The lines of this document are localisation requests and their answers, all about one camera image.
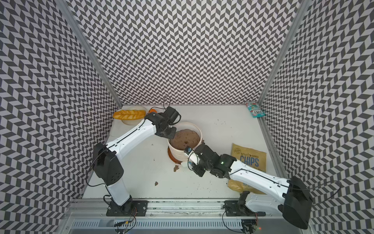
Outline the white ceramic pot with mud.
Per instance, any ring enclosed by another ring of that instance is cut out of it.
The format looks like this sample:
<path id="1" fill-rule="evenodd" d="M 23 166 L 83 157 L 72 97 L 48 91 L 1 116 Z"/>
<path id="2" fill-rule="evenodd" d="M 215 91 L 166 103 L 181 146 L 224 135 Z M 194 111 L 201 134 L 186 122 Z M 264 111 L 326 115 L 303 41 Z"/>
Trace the white ceramic pot with mud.
<path id="1" fill-rule="evenodd" d="M 197 125 L 190 122 L 178 123 L 174 127 L 176 133 L 173 139 L 168 139 L 168 148 L 177 161 L 184 162 L 188 160 L 184 153 L 185 148 L 195 150 L 203 143 L 203 134 Z"/>

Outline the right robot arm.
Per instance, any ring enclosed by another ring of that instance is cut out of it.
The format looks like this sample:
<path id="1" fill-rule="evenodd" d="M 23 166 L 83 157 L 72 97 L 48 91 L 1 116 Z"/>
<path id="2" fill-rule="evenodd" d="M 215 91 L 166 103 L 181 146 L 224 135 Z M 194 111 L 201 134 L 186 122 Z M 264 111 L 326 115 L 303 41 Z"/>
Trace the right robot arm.
<path id="1" fill-rule="evenodd" d="M 205 144 L 195 150 L 186 147 L 184 154 L 192 165 L 188 167 L 199 177 L 210 172 L 217 178 L 227 178 L 247 184 L 272 197 L 282 217 L 293 226 L 306 230 L 309 226 L 313 198 L 310 189 L 298 177 L 282 178 L 254 169 L 233 156 L 218 155 Z"/>

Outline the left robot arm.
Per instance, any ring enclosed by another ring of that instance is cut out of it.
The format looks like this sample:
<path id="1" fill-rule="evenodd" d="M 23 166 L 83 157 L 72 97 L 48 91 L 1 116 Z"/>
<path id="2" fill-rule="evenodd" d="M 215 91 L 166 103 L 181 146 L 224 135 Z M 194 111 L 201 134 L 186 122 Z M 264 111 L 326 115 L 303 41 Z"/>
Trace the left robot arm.
<path id="1" fill-rule="evenodd" d="M 102 179 L 111 196 L 107 216 L 133 215 L 135 210 L 132 197 L 125 186 L 121 160 L 150 136 L 173 139 L 176 133 L 175 125 L 180 120 L 181 115 L 169 106 L 164 112 L 146 114 L 143 121 L 119 138 L 94 147 L 92 169 Z"/>

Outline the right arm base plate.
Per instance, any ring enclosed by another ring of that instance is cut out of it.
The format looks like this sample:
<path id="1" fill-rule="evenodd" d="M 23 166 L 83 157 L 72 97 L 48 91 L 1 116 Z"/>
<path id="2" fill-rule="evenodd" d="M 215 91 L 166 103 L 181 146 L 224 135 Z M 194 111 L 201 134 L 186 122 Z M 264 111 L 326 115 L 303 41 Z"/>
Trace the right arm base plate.
<path id="1" fill-rule="evenodd" d="M 247 208 L 244 201 L 241 200 L 225 200 L 223 208 L 227 216 L 266 216 L 266 212 L 254 212 Z"/>

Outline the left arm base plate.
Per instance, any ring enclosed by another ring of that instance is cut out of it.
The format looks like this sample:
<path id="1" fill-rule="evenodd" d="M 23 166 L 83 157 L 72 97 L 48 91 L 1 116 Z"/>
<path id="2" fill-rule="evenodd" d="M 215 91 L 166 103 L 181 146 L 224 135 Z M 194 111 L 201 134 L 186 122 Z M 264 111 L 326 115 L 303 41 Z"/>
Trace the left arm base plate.
<path id="1" fill-rule="evenodd" d="M 114 201 L 109 203 L 106 216 L 132 216 L 143 217 L 148 209 L 147 200 L 128 200 L 124 205 L 119 206 Z"/>

